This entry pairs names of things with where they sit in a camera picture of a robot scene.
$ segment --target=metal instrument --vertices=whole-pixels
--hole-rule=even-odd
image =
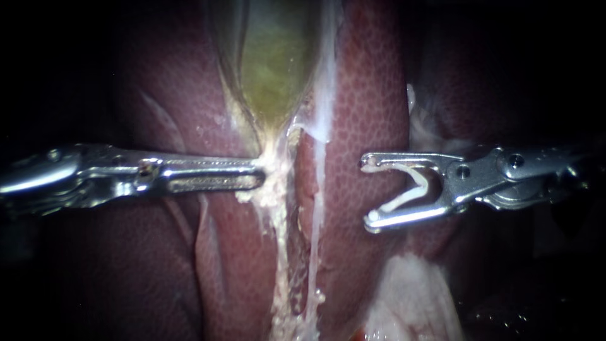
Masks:
[[[253,159],[200,157],[76,144],[15,162],[0,174],[9,217],[90,208],[122,197],[244,191],[263,184]]]
[[[363,172],[404,171],[412,176],[417,187],[370,211],[364,217],[364,224],[369,232],[379,233],[464,212],[474,202],[495,210],[519,210],[538,203],[555,203],[571,194],[573,186],[565,186],[564,181],[579,178],[576,164],[588,156],[573,147],[496,147],[476,160],[440,153],[366,153],[361,159]],[[402,207],[429,191],[419,169],[439,175],[441,194],[428,205]],[[582,179],[576,179],[574,183],[586,186]]]

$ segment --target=clip jaw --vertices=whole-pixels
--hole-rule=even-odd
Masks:
[[[410,224],[464,212],[474,201],[495,210],[519,210],[541,202],[556,202],[569,192],[551,177],[570,173],[572,163],[583,155],[558,148],[516,150],[497,147],[481,159],[439,153],[367,153],[363,172],[396,169],[411,175],[417,184],[364,217],[366,230],[379,233],[400,230]],[[400,208],[427,194],[427,180],[416,169],[430,169],[441,178],[442,192],[428,205]]]

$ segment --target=open clip jaw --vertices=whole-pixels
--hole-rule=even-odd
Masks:
[[[496,210],[554,203],[569,195],[559,180],[564,174],[575,175],[572,165],[583,157],[568,148],[496,147],[471,161],[440,153],[367,153],[361,159],[363,172],[403,171],[417,187],[370,211],[364,224],[371,233],[405,229],[416,222],[464,212],[474,201]],[[428,193],[429,183],[418,169],[436,172],[442,192],[431,204],[401,208]]]
[[[90,208],[117,198],[243,191],[263,184],[254,159],[200,157],[76,144],[34,155],[0,175],[10,217]]]

